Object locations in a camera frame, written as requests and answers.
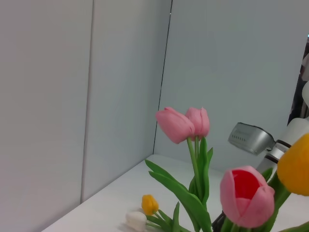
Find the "artificial flower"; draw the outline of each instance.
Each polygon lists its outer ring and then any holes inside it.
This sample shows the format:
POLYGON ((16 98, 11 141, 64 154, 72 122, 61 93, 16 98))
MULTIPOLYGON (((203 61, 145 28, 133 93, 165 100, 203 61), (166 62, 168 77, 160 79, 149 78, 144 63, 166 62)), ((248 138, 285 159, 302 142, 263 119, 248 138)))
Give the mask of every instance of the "artificial flower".
POLYGON ((127 226, 133 228, 137 232, 144 232, 146 229, 147 218, 141 212, 129 212, 126 214, 127 226))
POLYGON ((206 137, 209 133, 209 118, 207 111, 204 108, 196 109, 190 107, 185 116, 193 123, 195 127, 194 137, 198 136, 199 139, 206 137))
POLYGON ((289 192, 309 196, 309 134, 303 135, 281 157, 277 174, 289 192))
POLYGON ((220 200, 226 216, 235 224, 255 228, 274 213, 274 189, 253 167, 226 171, 220 183, 220 200))
POLYGON ((159 210, 159 204, 152 195, 142 197, 141 207, 146 215, 152 215, 159 210))
POLYGON ((171 107, 158 111, 155 117, 162 131, 176 144, 194 135, 195 128, 193 123, 185 115, 171 107))

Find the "red tulip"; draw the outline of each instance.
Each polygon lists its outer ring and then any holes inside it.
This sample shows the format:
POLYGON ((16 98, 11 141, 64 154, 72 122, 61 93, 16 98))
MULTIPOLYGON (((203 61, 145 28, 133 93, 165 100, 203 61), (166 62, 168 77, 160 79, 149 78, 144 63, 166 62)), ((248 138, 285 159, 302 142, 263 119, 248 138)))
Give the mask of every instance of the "red tulip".
POLYGON ((223 212, 235 224, 255 228, 274 213, 275 191, 253 167, 226 171, 220 183, 223 212))
POLYGON ((171 107, 158 111, 155 117, 162 131, 176 144, 194 135, 193 123, 185 115, 171 107))
POLYGON ((207 111, 204 108, 196 109, 190 107, 185 116, 190 119, 195 127, 195 133, 192 140, 194 140, 194 137, 196 136, 201 139, 202 137, 206 137, 208 135, 210 123, 207 111))

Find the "gray wall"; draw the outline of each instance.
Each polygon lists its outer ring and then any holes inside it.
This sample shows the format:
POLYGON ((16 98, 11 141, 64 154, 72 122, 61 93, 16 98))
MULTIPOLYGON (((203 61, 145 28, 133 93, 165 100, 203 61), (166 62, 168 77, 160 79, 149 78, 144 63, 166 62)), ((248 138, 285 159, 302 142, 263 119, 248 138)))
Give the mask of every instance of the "gray wall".
POLYGON ((170 0, 96 0, 83 201, 152 154, 170 0))
MULTIPOLYGON (((309 1, 175 0, 160 108, 207 109, 212 167, 262 158, 227 142, 237 122, 275 138, 286 127, 309 32, 309 1)), ((186 143, 158 128, 155 153, 190 160, 186 143)))
POLYGON ((0 231, 78 206, 92 0, 0 1, 0 231))

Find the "white tulip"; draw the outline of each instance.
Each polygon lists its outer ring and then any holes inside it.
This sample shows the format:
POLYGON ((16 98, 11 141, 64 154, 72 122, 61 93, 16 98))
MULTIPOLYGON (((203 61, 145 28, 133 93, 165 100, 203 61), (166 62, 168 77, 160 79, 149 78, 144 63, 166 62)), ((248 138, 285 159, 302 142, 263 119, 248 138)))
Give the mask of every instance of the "white tulip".
POLYGON ((126 224, 137 232, 144 232, 147 218, 141 212, 129 212, 126 214, 126 224))

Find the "white table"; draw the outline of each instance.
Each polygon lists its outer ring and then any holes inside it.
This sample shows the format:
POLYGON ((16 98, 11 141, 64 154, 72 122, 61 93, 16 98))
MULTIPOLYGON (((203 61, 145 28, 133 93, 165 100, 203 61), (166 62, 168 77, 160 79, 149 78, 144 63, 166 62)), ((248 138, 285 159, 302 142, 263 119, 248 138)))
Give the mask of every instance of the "white table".
MULTIPOLYGON (((148 159, 166 169, 185 186, 189 185, 193 177, 192 164, 160 155, 152 155, 148 159)), ((141 162, 43 232, 132 232, 124 224, 125 215, 140 208, 144 194, 152 194, 160 209, 172 216, 177 198, 151 178, 148 171, 146 164, 141 162)), ((207 206, 212 221, 221 213, 219 184, 222 176, 222 173, 210 170, 211 190, 207 206)), ((304 223, 309 220, 308 213, 309 198, 293 195, 281 208, 272 231, 304 223)), ((179 220, 182 226, 194 231, 182 206, 179 220)))

